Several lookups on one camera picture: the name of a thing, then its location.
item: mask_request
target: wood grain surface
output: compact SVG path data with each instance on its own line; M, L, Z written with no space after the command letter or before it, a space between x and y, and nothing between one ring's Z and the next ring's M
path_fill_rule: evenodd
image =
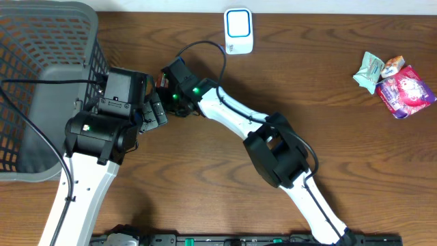
M224 42L222 14L98 16L110 65L154 77L186 44ZM320 158L318 187L352 230L437 244L437 105L396 120L352 79L365 51L403 55L437 92L437 17L255 14L253 22L253 52L228 56L226 92L289 119ZM207 45L184 58L200 77L222 66ZM56 190L56 182L0 182L0 245L36 245ZM290 198L258 176L241 139L195 116L169 116L125 158L94 232L125 223L180 234L309 231Z

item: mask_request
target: snack wrapper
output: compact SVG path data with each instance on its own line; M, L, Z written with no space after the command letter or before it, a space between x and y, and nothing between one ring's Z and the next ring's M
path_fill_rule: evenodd
M397 74L402 66L405 64L404 58L400 55L398 57L390 59L386 64L384 69L381 71L381 77L387 78L389 76Z
M411 66L381 81L376 93L397 119L407 118L436 101L431 89Z
M361 87L366 87L373 95L383 67L384 62L381 59L366 51L360 70L353 78Z

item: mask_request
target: black cable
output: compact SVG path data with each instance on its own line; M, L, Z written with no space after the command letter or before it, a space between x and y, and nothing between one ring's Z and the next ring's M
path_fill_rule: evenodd
M34 84L41 83L41 84L54 84L54 85L69 84L69 83L91 83L91 84L96 84L96 85L100 85L101 84L101 82L88 81L88 80L36 81L36 80L31 80L31 79L4 79L4 80L1 81L1 84L3 84L3 83L34 83ZM55 153L56 157L58 158L59 162L61 163L62 169L66 173L66 178L67 178L67 183L68 183L68 194L67 194L67 197L66 197L66 203L64 205L64 209L62 210L61 216L59 217L58 224L56 226L55 232L53 233L53 237L52 237L52 240L51 240L51 243L50 243L50 246L54 246L55 243L56 243L57 237L59 235L59 232L61 230L62 224L64 223L64 219L65 219L65 217L67 215L68 207L70 206L70 203L72 201L73 187L74 187L72 175L70 173L70 170L68 169L68 166L67 166L66 162L62 158L61 153L59 153L59 151L56 149L56 147L53 145L53 143L50 141L50 139L48 139L48 137L31 120L29 120L29 118L27 118L25 116L25 114L20 111L20 109L18 109L14 105L14 103L8 98L6 93L3 91L1 86L0 86L0 96L3 97L5 102L15 112L17 112L17 114L26 122L26 124L28 124L32 128L32 130L34 130L35 133L38 134L41 137L41 139L50 147L50 149Z
M105 83L104 81L91 81L86 79L75 79L75 80L67 80L67 81L45 81L45 80L35 80L35 79L4 79L1 81L2 83L34 83L34 84L49 84L49 85L63 85L63 84L71 84L71 83L88 83L94 85L102 85Z
M335 233L337 234L337 236L340 238L340 241L342 240L342 237L340 236L339 231L336 229L336 227L333 225L332 221L328 218L328 216L326 215L326 213L324 212L323 208L320 206L319 202L316 200L316 198L314 197L314 194L311 192L311 190L309 189L309 186L307 184L308 179L312 178L317 171L319 170L319 160L317 158L317 155L315 154L313 148L301 137L299 137L295 132L291 131L290 129L283 127L283 126L279 126L276 124L272 124L263 120L259 120L259 119L255 119L253 118L251 115L247 115L241 111L239 111L238 109L232 107L231 105L229 105L224 98L220 95L219 89L221 86L221 81L223 80L223 75L225 74L225 68L226 68L226 52L223 49L223 47L220 44L217 44L215 42L209 41L209 40L202 40L202 41L197 41L197 42L193 42L187 46L185 46L182 50L179 51L179 53L176 55L176 57L180 56L186 49L195 46L196 44L211 44L212 46L217 47L220 52L223 54L223 67L220 71L220 75L218 76L217 79L217 87L216 87L216 94L218 99L220 100L220 103L224 104L228 109L231 109L233 112L237 113L238 115L248 119L251 122L256 122L259 124L263 124L264 126L269 126L272 128L276 128L276 129L281 129L284 130L285 132L289 133L290 135L292 135L293 137L295 137L298 141L300 141L307 149L308 151L311 153L311 156L314 159L314 170L304 179L304 186L305 189L308 191L309 195L313 198L313 201L315 202L315 204L317 205L317 207L319 208L320 212L322 212L323 216L325 217L326 221L329 223L329 225L332 227L332 229L335 231Z
M94 240L91 240L88 245L91 245L92 243L103 243L106 241L107 241L106 238L94 239Z

